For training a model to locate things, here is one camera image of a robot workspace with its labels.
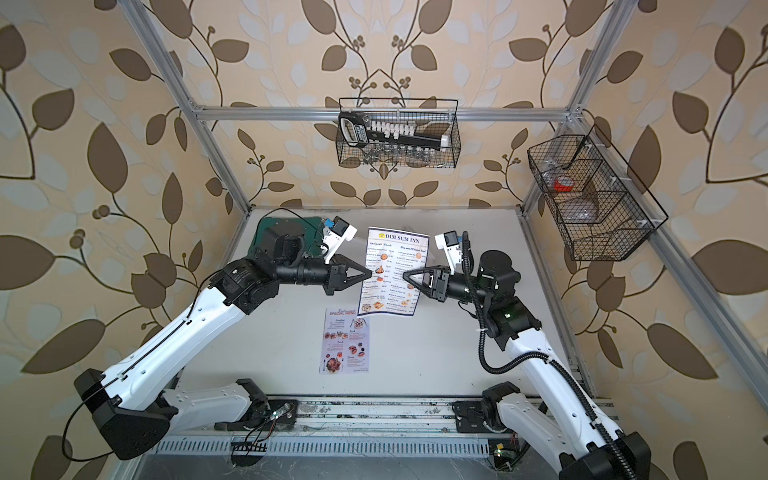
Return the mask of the white Dim Sum Inn menu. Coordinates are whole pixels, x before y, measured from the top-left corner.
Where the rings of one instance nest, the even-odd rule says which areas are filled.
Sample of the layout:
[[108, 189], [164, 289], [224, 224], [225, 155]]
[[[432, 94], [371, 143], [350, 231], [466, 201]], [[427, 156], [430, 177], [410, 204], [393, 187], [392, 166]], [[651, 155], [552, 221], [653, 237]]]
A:
[[429, 244], [429, 237], [419, 233], [368, 229], [365, 267], [372, 275], [361, 287], [359, 316], [415, 314], [420, 293], [403, 274], [426, 266]]

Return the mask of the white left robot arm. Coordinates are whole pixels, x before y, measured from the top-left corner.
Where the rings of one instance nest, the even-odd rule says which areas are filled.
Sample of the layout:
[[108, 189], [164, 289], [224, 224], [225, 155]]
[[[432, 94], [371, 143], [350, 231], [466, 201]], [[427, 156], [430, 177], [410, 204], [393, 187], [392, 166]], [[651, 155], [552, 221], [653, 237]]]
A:
[[318, 227], [320, 252], [305, 235], [282, 235], [216, 271], [192, 304], [127, 358], [105, 371], [88, 369], [74, 382], [99, 433], [120, 460], [155, 447], [167, 434], [214, 425], [223, 430], [274, 426], [293, 407], [277, 409], [249, 378], [186, 392], [177, 375], [214, 339], [276, 297], [283, 284], [323, 288], [328, 296], [369, 279], [371, 271], [339, 254], [357, 230], [340, 217]]

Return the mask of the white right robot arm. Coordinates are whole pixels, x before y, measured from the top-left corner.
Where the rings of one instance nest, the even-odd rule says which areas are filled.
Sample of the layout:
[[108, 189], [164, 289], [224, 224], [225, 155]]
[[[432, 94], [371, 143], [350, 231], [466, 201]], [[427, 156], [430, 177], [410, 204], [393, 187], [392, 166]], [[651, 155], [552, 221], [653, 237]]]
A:
[[561, 479], [649, 478], [648, 444], [639, 433], [624, 432], [561, 362], [542, 322], [517, 297], [521, 275], [506, 253], [486, 251], [474, 264], [464, 252], [458, 273], [435, 266], [403, 278], [431, 299], [473, 305], [482, 368], [494, 375], [520, 369], [542, 400], [533, 406], [509, 381], [486, 389], [481, 405], [489, 429], [518, 434]]

